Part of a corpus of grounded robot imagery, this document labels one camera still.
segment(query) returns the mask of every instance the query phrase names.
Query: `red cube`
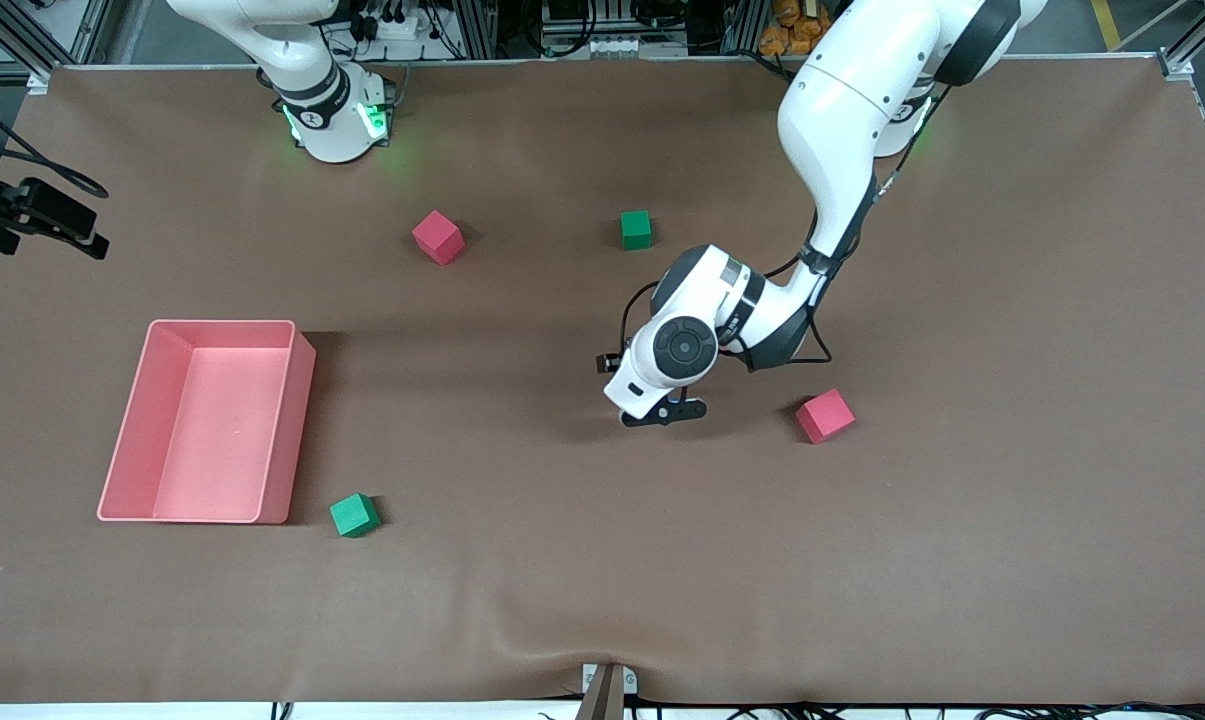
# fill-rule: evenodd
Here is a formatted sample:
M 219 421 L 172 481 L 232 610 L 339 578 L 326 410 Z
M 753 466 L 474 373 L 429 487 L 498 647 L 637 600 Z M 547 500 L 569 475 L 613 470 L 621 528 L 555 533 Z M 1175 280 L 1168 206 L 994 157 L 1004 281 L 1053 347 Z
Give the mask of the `red cube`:
M 424 222 L 415 225 L 411 231 L 415 242 L 437 265 L 446 265 L 455 260 L 455 255 L 464 250 L 464 237 L 455 224 L 446 219 L 446 216 L 434 209 Z
M 798 411 L 798 423 L 807 430 L 811 442 L 821 442 L 833 433 L 839 433 L 854 420 L 856 417 L 850 413 L 850 407 L 846 407 L 846 401 L 836 389 L 811 397 Z

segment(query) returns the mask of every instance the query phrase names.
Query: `cube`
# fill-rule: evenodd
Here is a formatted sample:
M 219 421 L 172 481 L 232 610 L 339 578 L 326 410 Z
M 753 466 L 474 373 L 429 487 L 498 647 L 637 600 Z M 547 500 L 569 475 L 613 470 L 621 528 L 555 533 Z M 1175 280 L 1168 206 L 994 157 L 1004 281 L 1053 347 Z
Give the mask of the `cube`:
M 455 255 L 464 250 L 460 229 L 436 209 L 429 213 L 423 223 L 415 225 L 411 236 L 415 236 L 416 244 L 437 265 L 455 260 Z
M 846 401 L 836 389 L 812 397 L 798 411 L 798 424 L 807 430 L 807 437 L 813 443 L 841 432 L 854 420 L 856 417 L 850 413 L 850 407 L 846 407 Z
M 336 521 L 337 532 L 346 538 L 365 536 L 380 526 L 380 513 L 375 511 L 370 497 L 363 492 L 354 492 L 354 495 L 334 503 L 331 519 Z
M 625 250 L 646 250 L 651 247 L 651 216 L 646 209 L 621 213 L 621 237 Z

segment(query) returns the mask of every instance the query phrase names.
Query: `brown paper mat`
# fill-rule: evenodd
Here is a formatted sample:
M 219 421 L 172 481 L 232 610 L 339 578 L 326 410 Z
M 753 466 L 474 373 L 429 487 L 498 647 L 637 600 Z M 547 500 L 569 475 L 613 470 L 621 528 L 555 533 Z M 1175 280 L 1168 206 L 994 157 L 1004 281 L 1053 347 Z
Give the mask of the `brown paper mat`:
M 0 701 L 1205 701 L 1205 129 L 1152 60 L 954 92 L 819 324 L 830 366 L 628 430 L 593 356 L 721 243 L 797 249 L 748 63 L 429 67 L 323 167 L 247 72 L 59 72 L 20 131 L 107 184 L 89 261 L 0 258 Z M 8 178 L 23 169 L 4 169 Z M 459 220 L 439 268 L 410 229 Z M 652 250 L 617 249 L 648 209 Z M 145 325 L 318 348 L 286 527 L 102 524 Z M 790 411 L 841 389 L 827 445 Z M 334 533 L 380 496 L 386 529 Z

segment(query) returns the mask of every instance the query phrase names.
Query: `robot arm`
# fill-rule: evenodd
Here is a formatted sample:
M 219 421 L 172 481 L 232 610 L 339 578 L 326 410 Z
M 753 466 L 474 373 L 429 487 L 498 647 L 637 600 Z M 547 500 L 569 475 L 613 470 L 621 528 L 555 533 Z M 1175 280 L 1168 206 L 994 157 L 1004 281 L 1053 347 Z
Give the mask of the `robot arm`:
M 167 0 L 251 55 L 282 96 L 296 142 L 318 160 L 345 163 L 388 137 L 386 83 L 337 63 L 318 28 L 340 0 Z
M 1027 0 L 1041 8 L 1045 0 Z M 1010 46 L 1019 0 L 857 0 L 803 64 L 780 105 L 778 131 L 819 209 L 788 283 L 777 287 L 717 247 L 675 260 L 651 300 L 606 396 L 643 418 L 668 393 L 712 368 L 718 348 L 750 370 L 775 368 L 803 346 L 809 315 L 837 273 L 872 201 L 872 149 L 923 73 L 965 85 Z

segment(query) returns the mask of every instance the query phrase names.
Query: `pink plastic bin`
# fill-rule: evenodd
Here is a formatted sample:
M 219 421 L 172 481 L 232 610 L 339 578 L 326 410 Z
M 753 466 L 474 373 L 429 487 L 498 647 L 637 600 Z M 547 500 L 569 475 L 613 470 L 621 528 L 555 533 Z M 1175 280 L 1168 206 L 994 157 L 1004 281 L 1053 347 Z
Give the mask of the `pink plastic bin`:
M 290 320 L 154 320 L 96 517 L 286 521 L 315 355 Z

